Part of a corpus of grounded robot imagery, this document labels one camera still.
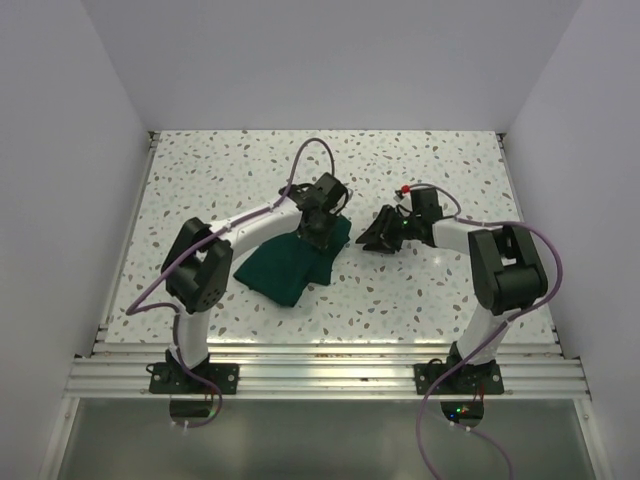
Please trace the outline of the green surgical drape cloth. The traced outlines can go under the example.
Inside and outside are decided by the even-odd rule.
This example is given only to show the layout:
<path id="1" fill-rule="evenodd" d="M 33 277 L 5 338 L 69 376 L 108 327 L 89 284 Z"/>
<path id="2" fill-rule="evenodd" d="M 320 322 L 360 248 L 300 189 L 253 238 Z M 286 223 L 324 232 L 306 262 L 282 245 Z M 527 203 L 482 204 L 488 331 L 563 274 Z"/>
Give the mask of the green surgical drape cloth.
<path id="1" fill-rule="evenodd" d="M 324 249 L 295 233 L 275 237 L 238 267 L 234 279 L 279 306 L 294 307 L 310 283 L 331 284 L 334 261 L 350 241 L 351 227 L 351 221 L 340 216 Z"/>

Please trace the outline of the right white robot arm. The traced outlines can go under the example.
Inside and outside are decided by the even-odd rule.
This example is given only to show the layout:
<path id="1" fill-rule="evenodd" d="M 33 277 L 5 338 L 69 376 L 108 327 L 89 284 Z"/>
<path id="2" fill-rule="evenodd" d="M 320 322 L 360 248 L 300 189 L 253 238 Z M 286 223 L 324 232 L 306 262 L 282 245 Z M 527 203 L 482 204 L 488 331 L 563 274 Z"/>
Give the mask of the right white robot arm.
<path id="1" fill-rule="evenodd" d="M 463 219 L 458 201 L 456 212 L 446 215 L 440 196 L 447 194 L 432 184 L 401 187 L 397 204 L 383 206 L 356 243 L 365 251 L 395 254 L 416 240 L 468 257 L 477 306 L 445 369 L 449 387 L 464 393 L 480 382 L 480 367 L 495 361 L 514 319 L 533 311 L 547 294 L 548 278 L 526 225 Z"/>

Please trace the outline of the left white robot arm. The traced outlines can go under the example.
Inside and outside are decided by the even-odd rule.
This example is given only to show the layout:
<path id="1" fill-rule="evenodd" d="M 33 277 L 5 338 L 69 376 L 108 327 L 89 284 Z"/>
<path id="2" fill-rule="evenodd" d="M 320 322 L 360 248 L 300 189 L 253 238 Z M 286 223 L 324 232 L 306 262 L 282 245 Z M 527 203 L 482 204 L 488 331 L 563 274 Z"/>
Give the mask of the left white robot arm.
<path id="1" fill-rule="evenodd" d="M 169 348 L 175 384 L 193 393 L 207 383 L 209 315 L 227 290 L 233 263 L 245 260 L 237 272 L 250 289 L 294 305 L 309 275 L 329 272 L 346 243 L 350 224 L 342 211 L 348 201 L 347 187 L 325 173 L 215 225 L 198 218 L 183 224 L 161 269 L 178 309 Z"/>

